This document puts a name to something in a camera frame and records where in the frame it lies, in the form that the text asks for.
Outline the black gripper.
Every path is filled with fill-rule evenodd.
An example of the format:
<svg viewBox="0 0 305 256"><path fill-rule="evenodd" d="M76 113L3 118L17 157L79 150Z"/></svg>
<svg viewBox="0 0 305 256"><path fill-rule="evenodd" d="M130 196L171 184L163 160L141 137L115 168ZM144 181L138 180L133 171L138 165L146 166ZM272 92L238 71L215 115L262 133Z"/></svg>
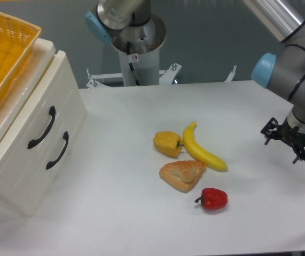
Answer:
<svg viewBox="0 0 305 256"><path fill-rule="evenodd" d="M292 147L296 158L292 163L297 161L305 161L305 134L299 132L299 127L290 127L288 123L279 125L278 121L272 117L261 130L264 135L265 145L271 140L280 140Z"/></svg>

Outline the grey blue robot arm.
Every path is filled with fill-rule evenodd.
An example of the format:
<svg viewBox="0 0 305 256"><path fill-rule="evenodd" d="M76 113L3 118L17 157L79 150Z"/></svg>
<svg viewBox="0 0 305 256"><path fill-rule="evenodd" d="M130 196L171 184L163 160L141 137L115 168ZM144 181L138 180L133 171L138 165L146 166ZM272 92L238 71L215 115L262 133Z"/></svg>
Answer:
<svg viewBox="0 0 305 256"><path fill-rule="evenodd" d="M286 1L245 4L284 46L280 54L260 58L252 80L293 106L282 124L272 118L261 132L267 140L290 146L297 161L305 161L305 20ZM159 49L166 28L151 13L150 1L98 1L85 22L98 40L117 50L125 86L160 83Z"/></svg>

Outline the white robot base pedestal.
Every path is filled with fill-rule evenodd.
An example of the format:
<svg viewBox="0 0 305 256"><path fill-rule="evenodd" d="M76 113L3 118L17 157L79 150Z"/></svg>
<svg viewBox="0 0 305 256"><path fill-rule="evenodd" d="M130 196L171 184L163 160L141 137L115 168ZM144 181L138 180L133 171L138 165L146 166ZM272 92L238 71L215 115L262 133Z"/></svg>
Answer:
<svg viewBox="0 0 305 256"><path fill-rule="evenodd" d="M111 41L119 55L124 86L159 84L160 48L166 34L164 22L153 14L146 24L128 26Z"/></svg>

